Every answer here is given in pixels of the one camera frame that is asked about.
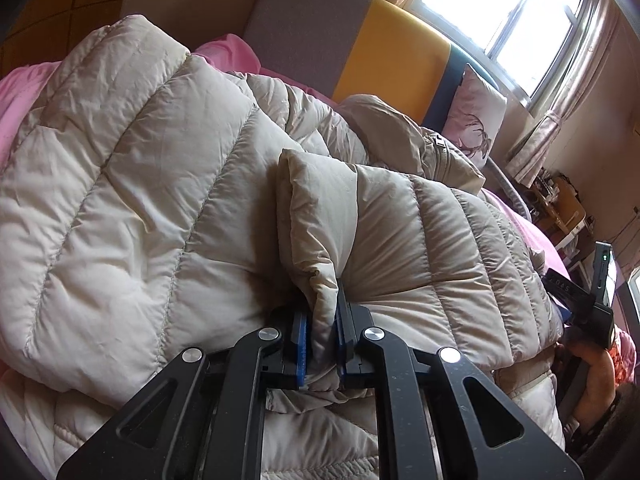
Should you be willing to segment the person's right hand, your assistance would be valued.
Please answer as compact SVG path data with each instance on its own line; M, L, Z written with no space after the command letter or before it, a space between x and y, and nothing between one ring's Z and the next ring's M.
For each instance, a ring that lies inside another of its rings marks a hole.
M588 364L585 390L572 414L580 431L588 432L615 400L614 365L608 352L591 341L567 340L556 347L558 362L570 356L577 356Z

